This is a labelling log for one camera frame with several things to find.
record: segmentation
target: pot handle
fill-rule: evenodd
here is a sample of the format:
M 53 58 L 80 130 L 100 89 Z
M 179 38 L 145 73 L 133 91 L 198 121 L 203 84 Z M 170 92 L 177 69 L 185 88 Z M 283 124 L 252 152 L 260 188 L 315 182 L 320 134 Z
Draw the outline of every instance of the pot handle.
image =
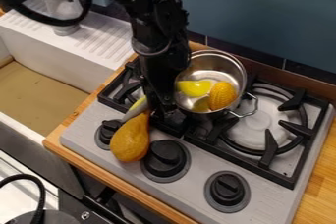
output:
M 245 118 L 247 116 L 253 115 L 257 111 L 259 99 L 255 95 L 253 95 L 251 93 L 248 93 L 248 92 L 246 92 L 246 95 L 248 95 L 250 98 L 252 98 L 254 100 L 254 110 L 251 111 L 251 112 L 244 113 L 244 114 L 238 114 L 238 113 L 230 110 L 229 113 L 231 115 L 233 115 L 235 117 L 238 117 L 238 118 Z

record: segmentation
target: black cable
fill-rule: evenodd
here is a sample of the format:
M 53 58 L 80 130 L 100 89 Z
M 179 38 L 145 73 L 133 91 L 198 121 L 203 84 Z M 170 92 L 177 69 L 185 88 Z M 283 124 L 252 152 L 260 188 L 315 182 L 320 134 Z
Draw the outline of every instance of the black cable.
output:
M 39 201 L 38 201 L 38 206 L 36 209 L 35 214 L 32 217 L 32 220 L 30 222 L 30 224 L 42 224 L 43 222 L 43 207 L 45 204 L 45 188 L 43 183 L 36 177 L 29 175 L 29 174 L 18 174 L 18 175 L 14 175 L 14 176 L 10 176 L 2 181 L 0 181 L 0 189 L 5 186 L 8 183 L 14 182 L 14 181 L 18 181 L 18 180 L 30 180 L 33 181 L 37 184 L 38 188 L 39 188 Z
M 76 18 L 68 19 L 68 20 L 60 20 L 60 19 L 53 18 L 53 17 L 50 17 L 50 16 L 45 16 L 41 13 L 38 13 L 38 12 L 28 8 L 27 6 L 25 6 L 22 3 L 18 3 L 18 4 L 15 4 L 15 5 L 12 4 L 12 8 L 14 8 L 16 11 L 18 11 L 23 16 L 31 18 L 31 19 L 33 19 L 37 22 L 52 25 L 52 26 L 57 26 L 57 27 L 66 27 L 66 26 L 75 25 L 78 22 L 80 22 L 82 19 L 84 19 L 87 15 L 91 5 L 92 5 L 92 0 L 84 0 L 82 13 Z

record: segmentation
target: yellow pear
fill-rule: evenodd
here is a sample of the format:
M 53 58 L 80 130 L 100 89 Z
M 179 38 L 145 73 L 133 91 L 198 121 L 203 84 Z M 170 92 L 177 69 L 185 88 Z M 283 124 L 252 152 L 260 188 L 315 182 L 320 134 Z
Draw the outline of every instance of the yellow pear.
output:
M 139 114 L 113 135 L 110 149 L 120 161 L 138 161 L 147 154 L 150 143 L 149 115 L 149 111 Z

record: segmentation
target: toy fruit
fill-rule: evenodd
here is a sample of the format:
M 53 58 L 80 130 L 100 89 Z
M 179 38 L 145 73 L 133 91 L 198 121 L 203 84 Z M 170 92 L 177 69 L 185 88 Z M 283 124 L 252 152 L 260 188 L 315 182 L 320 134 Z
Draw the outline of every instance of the toy fruit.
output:
M 142 159 L 149 148 L 149 111 L 127 121 L 112 137 L 110 149 L 123 162 Z
M 184 95 L 190 97 L 200 97 L 208 94 L 211 89 L 212 82 L 209 80 L 201 81 L 179 81 L 177 83 L 178 90 Z
M 219 82 L 211 89 L 209 107 L 211 110 L 219 110 L 230 105 L 236 98 L 237 92 L 230 83 Z

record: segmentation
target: grey stove surface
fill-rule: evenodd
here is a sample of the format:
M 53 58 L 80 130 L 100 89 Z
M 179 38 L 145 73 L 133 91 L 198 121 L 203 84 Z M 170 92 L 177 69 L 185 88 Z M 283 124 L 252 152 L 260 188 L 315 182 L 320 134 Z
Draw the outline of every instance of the grey stove surface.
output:
M 305 104 L 311 127 L 319 108 Z M 334 116 L 330 105 L 323 123 L 314 139 L 308 160 L 293 190 L 268 181 L 229 161 L 208 153 L 192 144 L 179 140 L 156 129 L 150 132 L 152 141 L 177 140 L 190 152 L 192 164 L 187 174 L 172 183 L 156 183 L 143 174 L 140 162 L 121 163 L 110 151 L 97 147 L 94 141 L 96 129 L 103 120 L 121 119 L 122 113 L 94 101 L 83 114 L 65 130 L 61 143 L 84 158 L 103 167 L 130 184 L 155 196 L 201 223 L 290 223 L 305 191 L 309 176 L 323 146 Z M 204 196 L 207 179 L 220 171 L 236 172 L 248 182 L 251 199 L 248 205 L 236 213 L 223 213 L 212 208 Z

